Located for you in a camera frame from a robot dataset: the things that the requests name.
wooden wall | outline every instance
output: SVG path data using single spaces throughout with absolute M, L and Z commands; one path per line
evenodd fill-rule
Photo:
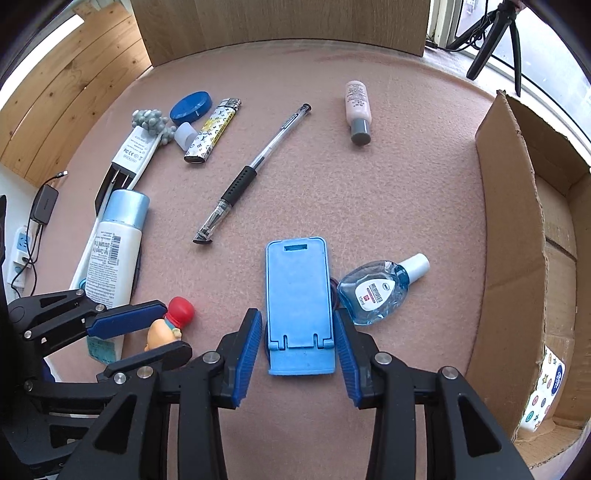
M 0 110 L 0 162 L 40 186 L 66 168 L 95 122 L 149 66 L 135 19 L 121 4 L 89 14 Z
M 319 38 L 423 55 L 429 0 L 132 0 L 152 64 L 237 43 Z

ballpoint pen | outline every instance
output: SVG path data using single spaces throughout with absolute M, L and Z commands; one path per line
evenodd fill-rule
M 269 144 L 263 148 L 250 165 L 245 166 L 234 179 L 232 184 L 228 187 L 225 193 L 220 198 L 214 211 L 207 218 L 203 226 L 197 232 L 193 242 L 200 245 L 210 244 L 211 236 L 216 227 L 222 223 L 224 217 L 228 214 L 231 208 L 240 199 L 242 194 L 246 191 L 251 182 L 255 179 L 258 170 L 261 168 L 263 162 L 269 158 L 271 153 L 275 150 L 277 145 L 283 140 L 289 132 L 299 124 L 302 119 L 312 110 L 312 107 L 304 103 L 300 109 L 294 113 L 287 122 L 285 122 Z

tripod leg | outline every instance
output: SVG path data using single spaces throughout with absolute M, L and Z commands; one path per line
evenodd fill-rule
M 509 25 L 511 43 L 513 45 L 513 67 L 515 69 L 515 93 L 521 96 L 521 44 L 519 43 L 519 31 L 515 20 Z
M 503 33 L 505 33 L 505 30 L 507 30 L 510 22 L 511 20 L 506 14 L 504 14 L 504 12 L 497 12 L 495 22 L 492 24 L 491 31 L 486 37 L 484 44 L 480 48 L 478 55 L 476 55 L 476 58 L 472 62 L 472 65 L 470 65 L 468 73 L 466 73 L 467 78 L 474 80 L 476 77 L 478 77 L 484 68 L 484 65 L 495 51 L 496 46 L 501 41 Z

power adapter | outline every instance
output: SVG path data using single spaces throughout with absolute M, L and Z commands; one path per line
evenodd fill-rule
M 33 200 L 30 219 L 39 225 L 47 225 L 59 194 L 55 188 L 49 185 L 41 187 Z

table surface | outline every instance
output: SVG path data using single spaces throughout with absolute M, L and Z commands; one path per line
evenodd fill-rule
M 353 79 L 367 85 L 374 118 L 372 142 L 363 148 L 351 143 L 345 120 L 345 83 Z M 265 317 L 269 241 L 322 236 L 335 278 L 368 261 L 422 252 L 431 271 L 411 286 L 396 314 L 364 331 L 412 367 L 455 365 L 465 372 L 485 275 L 474 135 L 492 97 L 420 59 L 375 47 L 246 44 L 173 61 L 138 79 L 68 166 L 43 237 L 37 292 L 68 288 L 92 228 L 96 192 L 131 130 L 131 113 L 169 111 L 197 90 L 209 92 L 214 105 L 236 96 L 243 107 L 206 164 L 185 163 L 176 144 L 155 153 L 137 187 L 151 203 L 132 302 L 188 298 L 197 317 L 183 340 L 200 355 L 234 331 L 247 308 Z M 192 243 L 242 166 L 304 102 L 311 114 L 264 165 L 213 245 Z M 142 351 L 145 337 L 145 331 L 128 335 L 124 355 Z M 103 368 L 86 355 L 83 340 L 51 360 L 64 381 L 93 381 Z M 271 479 L 280 468 L 286 480 L 364 478 L 374 412 L 354 408 L 340 368 L 318 377 L 272 377 L 267 368 L 261 347 L 247 398 L 220 414 L 229 477 Z M 424 420 L 417 418 L 417 477 L 424 478 Z M 171 441 L 169 470 L 175 463 Z

